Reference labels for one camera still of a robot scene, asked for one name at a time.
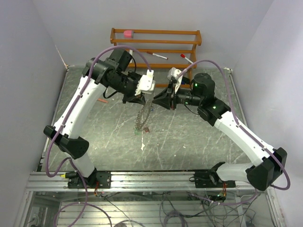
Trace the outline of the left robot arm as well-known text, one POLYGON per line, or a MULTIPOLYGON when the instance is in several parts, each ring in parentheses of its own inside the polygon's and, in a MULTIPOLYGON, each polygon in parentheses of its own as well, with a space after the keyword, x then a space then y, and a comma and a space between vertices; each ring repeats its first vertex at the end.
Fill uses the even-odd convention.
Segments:
POLYGON ((61 166, 64 164, 66 160, 69 160, 71 164, 73 164, 73 161, 75 161, 75 169, 79 171, 80 176, 80 183, 86 187, 91 188, 96 184, 96 175, 93 173, 95 170, 94 165, 92 164, 88 154, 83 154, 82 157, 76 159, 72 158, 71 155, 68 155, 67 158, 65 158, 58 166, 56 171, 51 174, 49 172, 49 156, 50 151, 55 143, 56 139, 61 135, 63 135, 63 130, 67 130, 68 132, 68 138, 71 139, 72 136, 78 136, 80 129, 83 126, 83 123, 88 116, 90 110, 92 109, 94 103, 97 101, 97 98, 101 95, 102 92, 105 91, 105 86, 103 85, 97 85, 92 81, 92 72, 94 69, 94 66, 96 65, 97 61, 100 59, 102 55, 105 53, 114 50, 114 49, 130 49, 134 52, 138 53, 139 56, 143 59, 145 64, 148 68, 148 75, 153 74, 153 70, 150 66, 150 64, 147 62, 146 58, 143 57, 143 55, 135 48, 127 46, 127 45, 118 45, 118 46, 111 46, 105 50, 103 50, 101 53, 99 53, 94 61, 91 64, 91 67, 89 68, 89 75, 85 77, 84 79, 80 80, 80 89, 77 90, 77 92, 74 94, 73 98, 71 99, 67 109, 63 113, 63 117, 57 121, 56 123, 59 125, 58 128, 55 128, 56 133, 55 135, 50 138, 50 145, 46 152, 46 175, 48 177, 55 177, 57 173, 59 172, 61 166))

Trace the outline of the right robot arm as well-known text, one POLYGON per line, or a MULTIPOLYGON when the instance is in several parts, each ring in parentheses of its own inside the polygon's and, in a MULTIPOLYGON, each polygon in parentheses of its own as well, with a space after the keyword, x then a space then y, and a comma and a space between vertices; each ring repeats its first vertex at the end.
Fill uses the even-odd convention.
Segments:
POLYGON ((207 73, 198 73, 190 88, 177 88, 171 78, 168 87, 156 95, 153 103, 174 110, 177 105, 197 107, 197 114, 211 126, 227 135, 249 158, 245 164, 219 162, 207 170, 206 176, 195 176, 195 181, 209 182, 214 187, 227 181, 250 183, 265 191, 283 173, 287 152, 274 148, 257 137, 222 100, 215 97, 215 82, 207 73))

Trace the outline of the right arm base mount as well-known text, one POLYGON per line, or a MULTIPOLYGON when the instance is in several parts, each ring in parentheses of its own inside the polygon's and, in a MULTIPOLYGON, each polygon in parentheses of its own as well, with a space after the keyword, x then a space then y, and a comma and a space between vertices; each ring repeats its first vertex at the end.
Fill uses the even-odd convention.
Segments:
POLYGON ((219 178, 216 171, 225 162, 219 162, 210 169, 198 169, 194 171, 189 181, 195 184, 195 188, 235 188, 235 181, 223 181, 219 178))

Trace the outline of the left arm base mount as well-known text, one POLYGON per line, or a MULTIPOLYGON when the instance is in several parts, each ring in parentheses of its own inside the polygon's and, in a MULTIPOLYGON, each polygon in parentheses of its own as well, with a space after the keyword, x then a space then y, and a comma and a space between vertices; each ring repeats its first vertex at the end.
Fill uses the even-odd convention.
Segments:
MULTIPOLYGON (((111 173, 94 170, 89 177, 84 177, 87 188, 109 189, 111 187, 111 173)), ((62 177, 68 179, 69 189, 84 189, 84 183, 76 172, 67 172, 62 177)))

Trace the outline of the round metal keyring disc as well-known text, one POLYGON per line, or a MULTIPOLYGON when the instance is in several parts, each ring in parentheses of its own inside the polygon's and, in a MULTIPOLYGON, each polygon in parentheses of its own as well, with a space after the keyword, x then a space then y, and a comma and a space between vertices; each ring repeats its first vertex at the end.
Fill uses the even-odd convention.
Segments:
POLYGON ((152 112, 152 100, 148 100, 146 104, 141 108, 136 117, 135 126, 139 131, 144 131, 148 127, 149 118, 152 112))

